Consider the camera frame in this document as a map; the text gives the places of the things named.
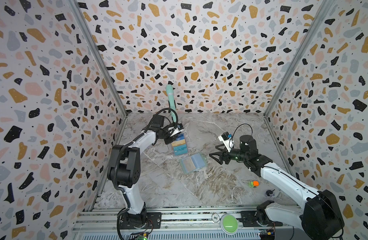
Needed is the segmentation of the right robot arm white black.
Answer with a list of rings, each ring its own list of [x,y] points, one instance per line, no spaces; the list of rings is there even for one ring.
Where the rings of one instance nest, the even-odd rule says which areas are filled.
[[[265,201],[257,206],[254,223],[263,227],[275,222],[290,225],[303,230],[312,240],[334,239],[336,233],[344,232],[344,220],[332,192],[310,187],[260,154],[253,136],[241,136],[238,149],[232,139],[228,132],[219,136],[222,143],[209,157],[221,165],[228,165],[231,161],[243,163],[252,173],[275,185],[296,203],[296,206],[285,206],[272,200]]]

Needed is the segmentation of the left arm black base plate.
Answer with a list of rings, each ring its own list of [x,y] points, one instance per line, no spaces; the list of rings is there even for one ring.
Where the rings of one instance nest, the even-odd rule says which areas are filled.
[[[159,229],[162,222],[162,213],[143,212],[133,215],[124,213],[117,221],[117,229],[119,230],[141,230],[146,228]]]

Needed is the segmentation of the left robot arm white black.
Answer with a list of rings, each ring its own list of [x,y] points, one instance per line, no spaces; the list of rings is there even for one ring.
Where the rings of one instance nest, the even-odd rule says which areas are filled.
[[[157,140],[164,140],[169,145],[183,131],[177,113],[170,110],[172,122],[169,125],[164,125],[167,117],[158,112],[132,141],[112,148],[107,179],[112,182],[115,190],[122,193],[126,202],[125,209],[118,214],[120,221],[130,221],[134,225],[142,225],[147,221],[146,204],[138,186],[141,154],[155,145]]]

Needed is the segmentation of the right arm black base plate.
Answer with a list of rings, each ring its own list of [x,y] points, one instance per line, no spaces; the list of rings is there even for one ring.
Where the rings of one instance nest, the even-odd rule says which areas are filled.
[[[241,211],[240,222],[243,227],[282,227],[283,223],[265,220],[263,223],[259,222],[256,216],[256,211]]]

